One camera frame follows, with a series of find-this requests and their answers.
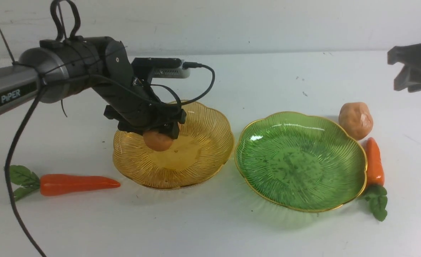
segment amber glass bowl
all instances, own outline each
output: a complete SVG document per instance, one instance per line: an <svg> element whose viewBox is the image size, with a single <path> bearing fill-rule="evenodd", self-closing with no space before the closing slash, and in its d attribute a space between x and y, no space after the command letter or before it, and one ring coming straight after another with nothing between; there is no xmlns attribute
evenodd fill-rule
<svg viewBox="0 0 421 257"><path fill-rule="evenodd" d="M198 102L183 109L186 123L169 150L153 151L142 136L117 131L113 161L118 171L138 184L156 189L192 186L217 174L235 145L228 119Z"/></svg>

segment green glass plate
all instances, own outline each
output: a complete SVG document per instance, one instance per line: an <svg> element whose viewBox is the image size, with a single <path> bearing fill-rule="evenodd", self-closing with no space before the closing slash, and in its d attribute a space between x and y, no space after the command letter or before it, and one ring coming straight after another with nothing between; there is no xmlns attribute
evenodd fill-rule
<svg viewBox="0 0 421 257"><path fill-rule="evenodd" d="M294 210L332 210L366 186L363 148L323 117L279 112L254 121L243 130L234 156L255 192Z"/></svg>

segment white tabletop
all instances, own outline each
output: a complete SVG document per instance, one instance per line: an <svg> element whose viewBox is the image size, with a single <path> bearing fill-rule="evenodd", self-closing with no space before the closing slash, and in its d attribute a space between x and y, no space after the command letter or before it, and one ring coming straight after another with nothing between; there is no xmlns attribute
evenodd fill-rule
<svg viewBox="0 0 421 257"><path fill-rule="evenodd" d="M213 67L217 79L202 103L219 109L239 137L249 122L279 111L336 118L342 104L364 101L374 117L385 168L388 217L380 223L364 201L320 213L300 213L261 199L231 159L196 187L157 191L125 178L112 164L117 123L103 116L92 90L60 104L40 104L12 164L47 173L103 175L113 190L60 197L36 193L18 202L29 231L50 257L421 257L421 92L393 91L401 65L386 52L309 52L186 56ZM183 99L210 79L154 80ZM158 90L164 100L172 100ZM0 116L0 256L38 256L10 209L3 165L28 105Z"/></svg>

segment plate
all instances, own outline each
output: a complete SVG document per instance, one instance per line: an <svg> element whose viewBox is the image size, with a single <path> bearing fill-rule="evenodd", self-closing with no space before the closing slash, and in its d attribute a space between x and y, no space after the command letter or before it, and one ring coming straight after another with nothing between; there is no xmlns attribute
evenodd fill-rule
<svg viewBox="0 0 421 257"><path fill-rule="evenodd" d="M254 121L243 130L234 159L256 193L298 211L338 208L366 186L363 148L323 117L279 112Z"/></svg>
<svg viewBox="0 0 421 257"><path fill-rule="evenodd" d="M183 106L186 123L170 149L155 152L142 136L117 131L114 165L134 182L156 189L192 186L210 179L230 158L235 139L221 112L198 102Z"/></svg>

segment carrot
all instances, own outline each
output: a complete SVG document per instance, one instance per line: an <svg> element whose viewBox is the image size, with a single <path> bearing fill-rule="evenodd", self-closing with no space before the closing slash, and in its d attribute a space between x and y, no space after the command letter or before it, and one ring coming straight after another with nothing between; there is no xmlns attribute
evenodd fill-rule
<svg viewBox="0 0 421 257"><path fill-rule="evenodd" d="M46 174L41 177L41 194L62 195L71 192L93 191L120 187L120 183L101 176L73 176L66 174Z"/></svg>
<svg viewBox="0 0 421 257"><path fill-rule="evenodd" d="M380 158L380 149L374 138L368 138L366 141L367 156L367 185L385 184L385 174L382 167L382 159Z"/></svg>
<svg viewBox="0 0 421 257"><path fill-rule="evenodd" d="M387 191L383 187L385 184L385 174L380 158L380 149L374 138L366 141L367 156L367 184L364 192L364 199L369 202L369 209L372 215L378 221L384 221L388 212L386 205L388 203Z"/></svg>
<svg viewBox="0 0 421 257"><path fill-rule="evenodd" d="M120 187L119 182L101 176L46 174L39 179L34 172L20 165L10 166L10 181L21 186L14 191L16 201L37 190L44 196L57 196Z"/></svg>

